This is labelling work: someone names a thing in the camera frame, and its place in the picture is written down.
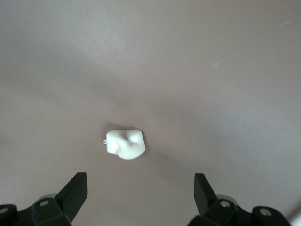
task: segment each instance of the white blob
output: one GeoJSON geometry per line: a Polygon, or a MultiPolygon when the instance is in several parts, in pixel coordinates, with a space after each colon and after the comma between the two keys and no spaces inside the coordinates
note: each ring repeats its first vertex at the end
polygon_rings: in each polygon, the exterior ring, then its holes
{"type": "Polygon", "coordinates": [[[145,151],[143,135],[138,129],[110,131],[103,142],[107,145],[108,153],[116,154],[122,159],[135,159],[145,151]]]}

